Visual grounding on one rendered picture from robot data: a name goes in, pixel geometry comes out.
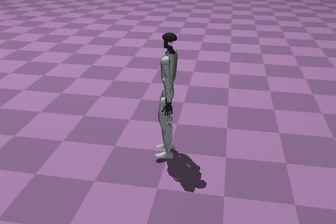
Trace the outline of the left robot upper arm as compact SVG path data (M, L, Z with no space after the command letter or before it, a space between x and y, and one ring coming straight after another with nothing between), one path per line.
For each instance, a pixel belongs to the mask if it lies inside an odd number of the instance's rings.
M164 56L161 59L161 64L162 64L162 67L163 67L163 72L165 74L165 77L162 79L163 83L164 83L165 79L167 79L167 78L170 79L170 81L171 81L170 63L171 63L171 61L170 61L169 56Z

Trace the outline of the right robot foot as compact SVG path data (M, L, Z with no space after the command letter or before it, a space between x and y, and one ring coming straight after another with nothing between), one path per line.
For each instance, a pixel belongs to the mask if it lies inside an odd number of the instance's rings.
M164 147L164 143L160 144L160 145L157 145L156 147L158 147L158 148L165 148ZM171 143L171 148L174 148L174 144L173 143Z

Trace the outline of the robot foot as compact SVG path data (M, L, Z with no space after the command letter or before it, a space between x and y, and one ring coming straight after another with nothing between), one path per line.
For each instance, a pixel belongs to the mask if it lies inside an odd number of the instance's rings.
M158 148L165 148L164 147L164 143L160 144L160 145L157 145L156 147L158 147ZM171 143L171 148L174 148L174 144L173 143Z
M163 152L163 153L158 153L158 154L155 154L155 157L157 158L173 158L173 153L170 152L170 155L166 154L166 152Z

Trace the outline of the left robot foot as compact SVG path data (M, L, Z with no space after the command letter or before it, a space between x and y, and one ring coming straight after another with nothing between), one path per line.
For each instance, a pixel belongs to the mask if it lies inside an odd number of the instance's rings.
M157 158L173 158L173 153L170 152L170 155L166 154L166 152L163 152L163 153L158 153L158 154L155 154L155 157Z

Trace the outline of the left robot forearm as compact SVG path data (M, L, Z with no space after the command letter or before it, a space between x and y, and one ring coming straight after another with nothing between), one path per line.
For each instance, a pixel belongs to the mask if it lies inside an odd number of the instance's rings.
M165 88L165 96L166 96L166 99L167 99L167 103L171 103L171 96L172 96L172 94L171 94L171 88L172 88L172 84L171 84L171 81L170 81L170 79L165 79L165 81L164 81L164 83L165 83L165 86L164 86L164 88Z

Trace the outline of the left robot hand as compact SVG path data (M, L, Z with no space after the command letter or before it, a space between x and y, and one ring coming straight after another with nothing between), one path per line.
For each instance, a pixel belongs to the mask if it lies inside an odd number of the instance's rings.
M165 108L162 110L162 112L165 110L165 114L164 115L166 115L166 112L167 112L167 116L168 116L168 114L170 115L170 114L173 114L173 111L172 111L172 106L171 106L171 104L172 104L172 99L171 99L171 103L167 103L167 99L165 99Z

